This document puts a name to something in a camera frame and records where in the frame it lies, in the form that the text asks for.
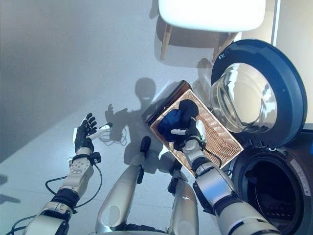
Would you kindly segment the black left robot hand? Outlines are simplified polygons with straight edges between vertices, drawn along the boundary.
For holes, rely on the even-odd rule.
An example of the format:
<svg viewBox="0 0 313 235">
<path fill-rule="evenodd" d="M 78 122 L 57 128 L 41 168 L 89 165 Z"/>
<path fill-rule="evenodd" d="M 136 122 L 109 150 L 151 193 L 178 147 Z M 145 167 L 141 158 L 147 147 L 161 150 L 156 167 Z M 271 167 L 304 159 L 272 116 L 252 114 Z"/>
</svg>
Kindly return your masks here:
<svg viewBox="0 0 313 235">
<path fill-rule="evenodd" d="M 88 113 L 83 118 L 81 124 L 74 128 L 73 143 L 76 155 L 90 155 L 94 151 L 92 141 L 102 136 L 105 132 L 110 131 L 113 126 L 111 122 L 106 123 L 100 128 L 97 128 L 96 125 L 95 117 L 92 113 Z"/>
</svg>

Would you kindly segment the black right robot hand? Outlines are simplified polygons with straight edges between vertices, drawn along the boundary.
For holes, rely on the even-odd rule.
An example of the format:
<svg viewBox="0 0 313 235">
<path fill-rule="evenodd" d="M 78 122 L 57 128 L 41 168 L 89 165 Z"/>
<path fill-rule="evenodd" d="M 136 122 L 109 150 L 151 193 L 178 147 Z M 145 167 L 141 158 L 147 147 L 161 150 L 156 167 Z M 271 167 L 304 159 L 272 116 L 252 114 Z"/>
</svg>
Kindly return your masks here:
<svg viewBox="0 0 313 235">
<path fill-rule="evenodd" d="M 180 142 L 188 141 L 192 137 L 195 137 L 197 140 L 206 142 L 205 127 L 201 120 L 196 120 L 195 118 L 190 118 L 189 126 L 185 129 L 172 129 L 171 134 L 179 136 L 178 139 Z"/>
</svg>

